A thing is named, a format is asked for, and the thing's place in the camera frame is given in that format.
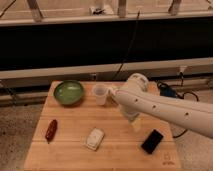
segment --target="table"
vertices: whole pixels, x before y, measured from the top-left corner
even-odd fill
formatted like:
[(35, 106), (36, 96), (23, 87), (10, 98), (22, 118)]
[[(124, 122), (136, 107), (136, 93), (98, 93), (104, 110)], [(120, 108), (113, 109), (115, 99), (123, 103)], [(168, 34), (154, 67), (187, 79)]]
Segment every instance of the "table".
[[(115, 102), (109, 99), (105, 106), (96, 105), (91, 93), (94, 82), (81, 82), (85, 96), (81, 102), (69, 107), (61, 106), (53, 97), (54, 88), (59, 83), (51, 85), (25, 161), (25, 171), (181, 170), (167, 122), (141, 114), (142, 128), (135, 133)], [(150, 83), (149, 92), (158, 93), (154, 83)], [(54, 141), (48, 144), (45, 133), (53, 119), (58, 121), (58, 130)], [(94, 127), (106, 133), (96, 152), (84, 146)], [(148, 155), (140, 145), (153, 129), (160, 131), (164, 139), (154, 153)]]

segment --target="black cable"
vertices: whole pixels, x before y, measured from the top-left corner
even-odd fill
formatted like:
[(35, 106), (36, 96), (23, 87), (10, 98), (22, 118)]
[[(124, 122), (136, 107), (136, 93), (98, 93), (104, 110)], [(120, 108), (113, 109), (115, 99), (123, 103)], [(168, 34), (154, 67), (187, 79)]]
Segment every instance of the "black cable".
[(170, 89), (174, 92), (175, 97), (177, 97), (179, 99), (183, 99), (183, 96), (179, 95), (175, 90), (172, 89), (173, 86), (181, 86), (181, 85), (168, 85), (168, 84), (161, 82), (161, 81), (157, 82), (157, 87), (158, 87), (159, 90)]
[(8, 93), (8, 95), (10, 95), (10, 97), (12, 98), (13, 105), (16, 106), (17, 101), (18, 101), (18, 97), (17, 97), (16, 93), (11, 88), (7, 87), (2, 80), (0, 80), (0, 84), (5, 89), (5, 91)]
[(185, 129), (182, 133), (180, 133), (179, 135), (173, 135), (173, 138), (180, 138), (182, 137), (185, 133), (187, 133), (188, 129)]
[(186, 95), (186, 94), (191, 94), (191, 95), (193, 95), (193, 96), (196, 98), (196, 101), (197, 101), (197, 102), (199, 102), (199, 101), (200, 101), (200, 99), (199, 99), (198, 95), (197, 95), (197, 94), (195, 94), (195, 93), (193, 93), (192, 91), (184, 92), (184, 93), (183, 93), (183, 95), (182, 95), (182, 98), (183, 98), (183, 99), (185, 99), (185, 95)]
[(182, 72), (180, 72), (180, 76), (181, 76), (181, 83), (180, 83), (180, 86), (183, 87), (184, 75), (183, 75)]
[(136, 19), (136, 23), (135, 23), (135, 29), (134, 29), (134, 32), (133, 32), (133, 35), (132, 35), (132, 39), (129, 43), (129, 47), (127, 49), (127, 52), (125, 54), (125, 57), (123, 58), (123, 61), (118, 69), (118, 71), (115, 73), (115, 75), (111, 78), (111, 80), (115, 80), (115, 78), (118, 76), (118, 74), (121, 72), (121, 69), (123, 68), (123, 65), (124, 63), (127, 61), (129, 55), (130, 55), (130, 52), (132, 50), (132, 47), (133, 47), (133, 44), (135, 42), (135, 38), (136, 38), (136, 35), (137, 35), (137, 29), (138, 29), (138, 21), (139, 21), (139, 18), (140, 18), (140, 11), (138, 12), (138, 15), (137, 15), (137, 19)]
[(3, 9), (2, 13), (0, 14), (0, 18), (5, 14), (5, 12), (16, 2), (13, 0), (5, 9)]

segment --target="black smartphone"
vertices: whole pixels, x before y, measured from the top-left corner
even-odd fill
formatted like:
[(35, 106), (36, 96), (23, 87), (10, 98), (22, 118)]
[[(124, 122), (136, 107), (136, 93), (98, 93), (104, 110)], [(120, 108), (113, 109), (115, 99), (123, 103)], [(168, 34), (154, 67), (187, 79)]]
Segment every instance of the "black smartphone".
[(141, 148), (148, 154), (152, 154), (162, 139), (163, 135), (154, 129), (145, 142), (141, 145)]

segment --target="small white cup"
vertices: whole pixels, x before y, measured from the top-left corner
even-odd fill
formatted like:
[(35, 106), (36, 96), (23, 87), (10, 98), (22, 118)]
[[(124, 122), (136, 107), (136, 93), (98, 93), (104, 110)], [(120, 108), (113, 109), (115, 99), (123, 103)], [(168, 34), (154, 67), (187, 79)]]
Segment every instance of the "small white cup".
[(96, 84), (92, 88), (92, 94), (95, 96), (98, 105), (105, 105), (109, 89), (104, 84)]

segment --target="sausage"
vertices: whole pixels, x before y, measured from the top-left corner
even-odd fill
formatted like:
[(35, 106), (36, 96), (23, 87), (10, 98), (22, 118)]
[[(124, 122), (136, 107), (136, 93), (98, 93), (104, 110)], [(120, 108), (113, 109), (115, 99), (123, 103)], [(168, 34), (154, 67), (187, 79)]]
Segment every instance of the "sausage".
[(57, 125), (58, 125), (57, 120), (53, 120), (49, 124), (49, 127), (48, 127), (46, 135), (45, 135), (45, 138), (46, 138), (48, 143), (53, 140), (55, 133), (56, 133), (56, 130), (57, 130)]

